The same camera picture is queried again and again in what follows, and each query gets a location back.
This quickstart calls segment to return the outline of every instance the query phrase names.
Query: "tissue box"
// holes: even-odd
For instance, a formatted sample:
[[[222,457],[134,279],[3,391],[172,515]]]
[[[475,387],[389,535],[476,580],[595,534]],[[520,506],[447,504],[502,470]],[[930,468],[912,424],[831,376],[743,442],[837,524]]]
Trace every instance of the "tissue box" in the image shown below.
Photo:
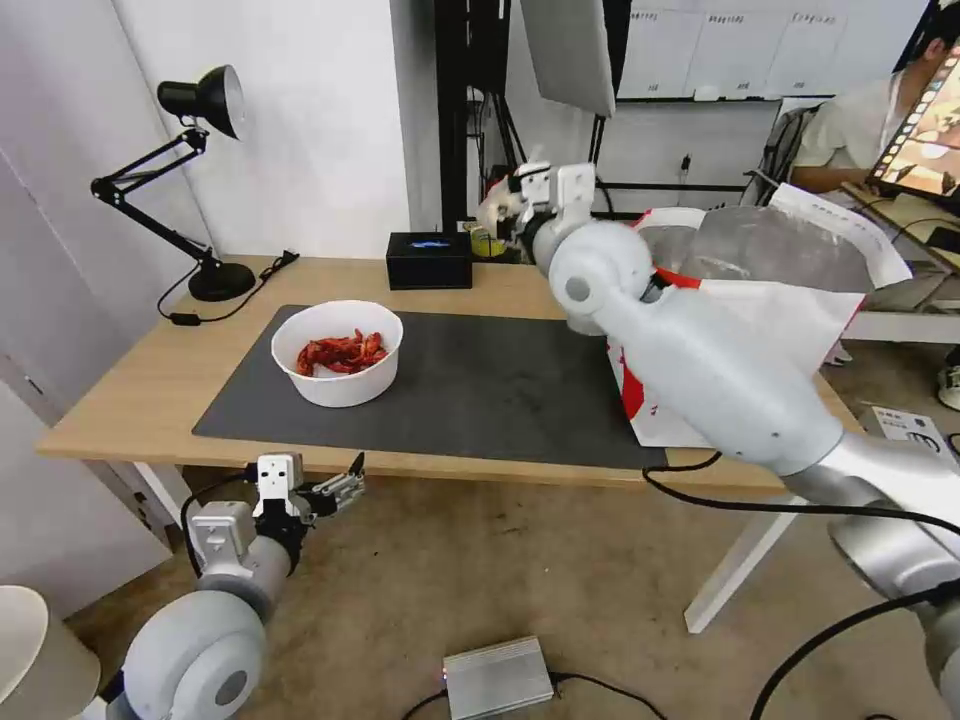
[[[387,277],[391,290],[473,287],[467,233],[390,233]]]

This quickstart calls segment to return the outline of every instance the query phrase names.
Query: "lamp arm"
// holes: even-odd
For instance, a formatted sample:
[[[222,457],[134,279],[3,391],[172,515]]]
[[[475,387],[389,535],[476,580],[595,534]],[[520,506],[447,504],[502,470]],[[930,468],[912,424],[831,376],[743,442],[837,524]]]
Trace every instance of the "lamp arm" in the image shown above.
[[[132,163],[120,168],[112,175],[107,175],[94,180],[92,183],[90,183],[90,190],[93,193],[93,196],[101,202],[106,203],[110,207],[119,210],[131,220],[134,220],[143,227],[147,228],[147,230],[150,232],[159,235],[178,250],[185,252],[194,260],[209,261],[212,259],[212,250],[210,248],[200,246],[190,238],[181,235],[176,230],[168,228],[163,223],[147,215],[145,212],[143,212],[143,210],[131,205],[126,199],[126,196],[137,188],[146,185],[148,182],[156,180],[158,177],[166,175],[174,168],[180,167],[198,155],[202,155],[207,147],[207,135],[207,131],[201,128],[188,128],[174,140],[171,140],[153,152],[144,155],[142,158],[134,160]],[[168,152],[183,143],[186,143],[192,148],[191,151],[186,155],[178,157],[163,167],[157,168],[156,170],[148,170],[137,173],[131,172],[136,170],[136,168],[150,162],[159,155],[162,155],[163,153]]]

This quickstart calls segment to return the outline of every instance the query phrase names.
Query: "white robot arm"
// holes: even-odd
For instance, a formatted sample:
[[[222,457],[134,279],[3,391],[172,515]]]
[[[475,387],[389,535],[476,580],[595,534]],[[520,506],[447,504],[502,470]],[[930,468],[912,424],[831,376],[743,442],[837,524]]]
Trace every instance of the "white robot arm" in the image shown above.
[[[739,318],[703,293],[657,282],[636,231],[591,219],[594,180],[589,164],[522,166],[481,208],[489,227],[516,218],[513,230],[573,329],[616,338],[664,405],[724,455],[769,468],[793,493],[960,525],[960,476],[913,444],[846,432],[811,379]],[[888,598],[960,578],[960,537],[939,527],[848,517],[830,533]],[[916,610],[934,682],[960,718],[960,604]]]
[[[265,623],[296,569],[307,531],[363,493],[363,453],[350,469],[307,485],[294,453],[262,455],[259,499],[207,503],[189,520],[202,559],[197,590],[163,607],[127,650],[108,690],[108,720],[226,720],[260,679]]]

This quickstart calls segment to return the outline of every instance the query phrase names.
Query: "lamp base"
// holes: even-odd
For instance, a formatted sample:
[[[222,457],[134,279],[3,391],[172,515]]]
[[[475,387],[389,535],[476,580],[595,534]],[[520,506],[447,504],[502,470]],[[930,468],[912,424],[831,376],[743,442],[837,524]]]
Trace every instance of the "lamp base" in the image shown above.
[[[222,302],[245,295],[256,284],[257,278],[246,265],[209,259],[203,261],[187,287],[197,300]]]

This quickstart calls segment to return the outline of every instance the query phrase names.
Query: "laptop screen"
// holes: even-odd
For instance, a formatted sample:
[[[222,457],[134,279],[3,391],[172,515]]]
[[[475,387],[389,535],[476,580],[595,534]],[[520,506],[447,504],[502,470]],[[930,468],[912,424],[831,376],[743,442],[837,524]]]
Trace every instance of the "laptop screen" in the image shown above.
[[[871,178],[904,192],[960,201],[960,45],[937,70]]]

